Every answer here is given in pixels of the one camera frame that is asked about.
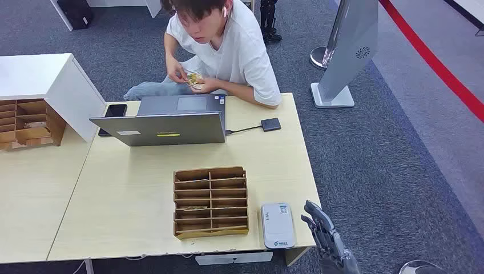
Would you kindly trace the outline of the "person's left hand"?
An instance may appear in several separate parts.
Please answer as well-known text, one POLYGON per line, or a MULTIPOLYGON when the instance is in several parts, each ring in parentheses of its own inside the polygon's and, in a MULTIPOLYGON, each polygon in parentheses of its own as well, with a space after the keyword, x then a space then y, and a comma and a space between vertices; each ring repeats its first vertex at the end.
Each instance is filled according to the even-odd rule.
POLYGON ((190 85, 190 89, 194 93, 209 94, 220 88, 220 81, 216 78, 199 78, 196 84, 190 85))

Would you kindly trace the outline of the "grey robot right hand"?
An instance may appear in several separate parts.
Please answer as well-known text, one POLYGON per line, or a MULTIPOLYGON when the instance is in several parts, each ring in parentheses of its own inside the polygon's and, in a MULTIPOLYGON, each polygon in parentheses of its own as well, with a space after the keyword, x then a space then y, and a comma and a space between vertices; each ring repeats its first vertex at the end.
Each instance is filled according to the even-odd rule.
POLYGON ((316 243, 319 260, 324 273, 360 273, 357 259, 343 243, 330 217, 316 203, 307 200, 304 211, 309 216, 301 215, 307 223, 316 243))

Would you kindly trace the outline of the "person's right hand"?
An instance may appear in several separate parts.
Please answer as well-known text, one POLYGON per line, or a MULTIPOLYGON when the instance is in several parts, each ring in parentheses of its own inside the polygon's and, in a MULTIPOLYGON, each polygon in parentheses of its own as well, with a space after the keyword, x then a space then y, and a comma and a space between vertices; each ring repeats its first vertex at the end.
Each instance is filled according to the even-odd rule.
POLYGON ((187 83, 188 77, 183 66, 177 60, 170 60, 166 64, 167 76, 176 83, 187 83))

